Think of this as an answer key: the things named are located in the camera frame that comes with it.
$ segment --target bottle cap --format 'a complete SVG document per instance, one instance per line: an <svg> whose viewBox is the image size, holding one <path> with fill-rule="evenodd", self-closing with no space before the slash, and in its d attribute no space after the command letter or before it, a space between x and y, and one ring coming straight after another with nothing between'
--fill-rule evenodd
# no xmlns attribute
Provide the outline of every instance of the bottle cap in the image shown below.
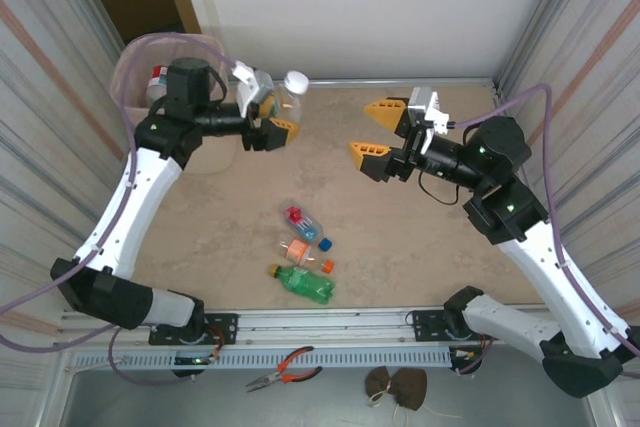
<svg viewBox="0 0 640 427"><path fill-rule="evenodd" d="M279 268L280 268L280 266L278 264L271 264L269 266L269 275L275 279Z"/></svg>
<svg viewBox="0 0 640 427"><path fill-rule="evenodd" d="M284 87L296 95L304 95L309 88L309 79L302 72L290 70L284 78Z"/></svg>
<svg viewBox="0 0 640 427"><path fill-rule="evenodd" d="M334 264L332 260L327 260L324 264L322 264L322 271L325 274L330 274L331 271L333 270L334 265L336 264Z"/></svg>
<svg viewBox="0 0 640 427"><path fill-rule="evenodd" d="M329 250L332 245L333 243L329 239L322 239L320 242L318 242L318 248L323 252Z"/></svg>

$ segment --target blue bottle cap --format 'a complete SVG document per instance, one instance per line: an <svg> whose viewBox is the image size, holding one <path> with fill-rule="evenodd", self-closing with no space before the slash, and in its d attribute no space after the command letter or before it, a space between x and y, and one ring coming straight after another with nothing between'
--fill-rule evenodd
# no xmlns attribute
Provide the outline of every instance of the blue bottle cap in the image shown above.
<svg viewBox="0 0 640 427"><path fill-rule="evenodd" d="M318 242L318 248L323 252L329 250L332 245L333 244L329 239L322 239L320 242Z"/></svg>

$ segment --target brown cloth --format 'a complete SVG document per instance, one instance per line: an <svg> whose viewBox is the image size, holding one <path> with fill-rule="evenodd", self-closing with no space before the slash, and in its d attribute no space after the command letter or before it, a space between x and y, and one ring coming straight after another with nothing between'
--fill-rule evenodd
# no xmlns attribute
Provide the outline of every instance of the brown cloth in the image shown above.
<svg viewBox="0 0 640 427"><path fill-rule="evenodd" d="M418 410L427 396L427 373L422 369L400 369L391 377L389 393L402 407Z"/></svg>
<svg viewBox="0 0 640 427"><path fill-rule="evenodd" d="M427 373L422 369L404 368L398 370L393 377L389 377L386 367L376 367L369 372L364 385L369 397L384 392L389 387L389 393L395 396L398 405L418 410L427 396Z"/></svg>

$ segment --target green label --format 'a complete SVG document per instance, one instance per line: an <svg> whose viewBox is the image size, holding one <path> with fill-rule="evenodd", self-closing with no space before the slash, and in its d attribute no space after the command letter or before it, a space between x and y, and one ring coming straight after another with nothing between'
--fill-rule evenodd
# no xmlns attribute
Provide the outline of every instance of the green label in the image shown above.
<svg viewBox="0 0 640 427"><path fill-rule="evenodd" d="M289 280L287 281L287 288L290 290L295 290L300 282L302 282L302 279L304 279L304 276L308 273L308 270L301 269L300 267L294 267L293 275L291 275L291 277L289 277Z"/></svg>

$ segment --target beige tile floor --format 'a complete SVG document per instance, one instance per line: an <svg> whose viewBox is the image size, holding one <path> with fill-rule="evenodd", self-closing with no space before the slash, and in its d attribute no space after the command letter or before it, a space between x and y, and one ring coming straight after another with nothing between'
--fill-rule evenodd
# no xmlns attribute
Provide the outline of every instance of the beige tile floor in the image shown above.
<svg viewBox="0 0 640 427"><path fill-rule="evenodd" d="M492 108L483 87L438 89L442 109L465 120ZM417 175L375 183L353 166L359 140L402 145L362 108L410 89L313 90L296 141L280 151L244 152L225 171L183 175L162 203L143 242L134 280L184 292L210 309L317 307L267 275L288 230L278 205L297 199L333 242L335 297L328 307L437 305L465 285L504 303L539 302L520 271L466 220L461 206L424 195ZM460 140L460 133L450 136ZM442 198L453 186L426 185Z"/></svg>

